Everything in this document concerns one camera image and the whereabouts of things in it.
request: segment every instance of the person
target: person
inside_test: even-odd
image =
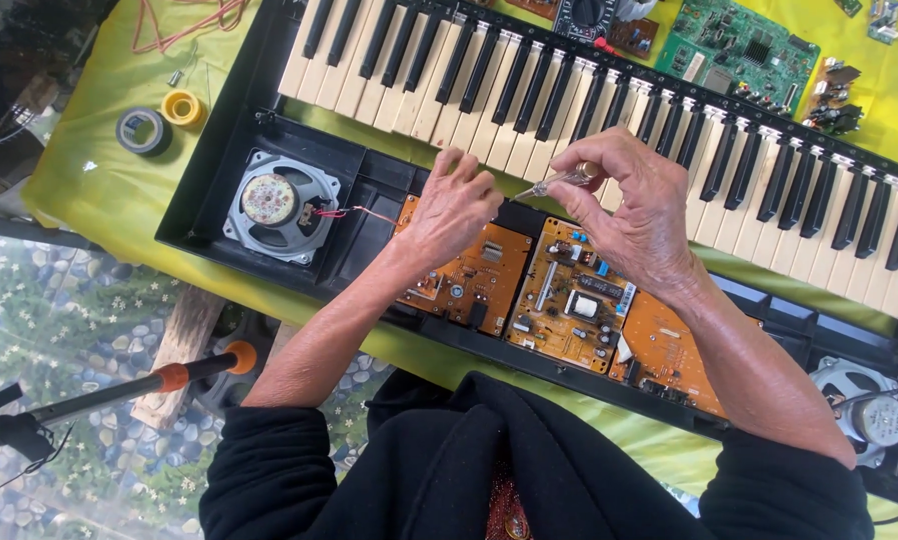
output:
[[[385,309],[473,244],[503,202],[492,175],[453,148],[435,159],[411,224],[227,412],[199,506],[207,538],[873,537],[854,451],[826,400],[690,251],[685,169],[621,128],[575,141],[551,166],[582,160],[619,183],[618,211],[592,195],[601,180],[555,183],[550,196],[600,257],[686,323],[734,426],[700,518],[572,413],[476,372],[455,392],[394,372],[369,404],[371,444],[336,486],[316,407]]]

